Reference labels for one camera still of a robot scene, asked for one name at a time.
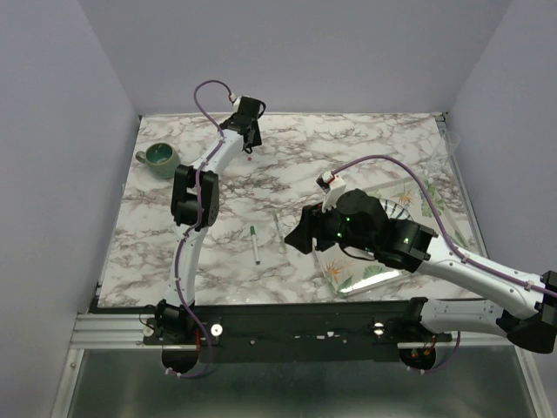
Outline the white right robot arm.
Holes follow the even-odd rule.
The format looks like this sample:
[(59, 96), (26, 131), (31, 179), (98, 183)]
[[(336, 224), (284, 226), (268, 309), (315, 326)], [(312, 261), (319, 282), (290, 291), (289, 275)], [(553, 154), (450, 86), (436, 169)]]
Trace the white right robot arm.
[(285, 243), (303, 254), (331, 246), (371, 253), (397, 270), (449, 281), (478, 300), (427, 300), (404, 315), (401, 333), (412, 341), (433, 332), (465, 331), (506, 337), (515, 346), (550, 354), (556, 342), (556, 273), (525, 273), (475, 253), (463, 253), (432, 228), (395, 216), (386, 201), (355, 189), (333, 209), (305, 206)]

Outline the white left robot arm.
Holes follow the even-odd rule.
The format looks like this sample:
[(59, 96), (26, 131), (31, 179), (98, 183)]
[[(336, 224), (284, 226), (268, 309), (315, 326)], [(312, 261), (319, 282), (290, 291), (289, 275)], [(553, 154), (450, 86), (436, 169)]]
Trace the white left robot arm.
[(241, 153), (262, 144), (258, 120), (266, 104), (242, 96), (235, 112), (218, 124), (217, 139), (192, 165), (180, 165), (174, 174), (171, 215), (178, 243), (171, 264), (169, 288), (155, 310), (157, 327), (175, 344), (187, 342), (199, 330), (191, 316), (199, 255), (210, 226), (219, 212), (219, 176)]

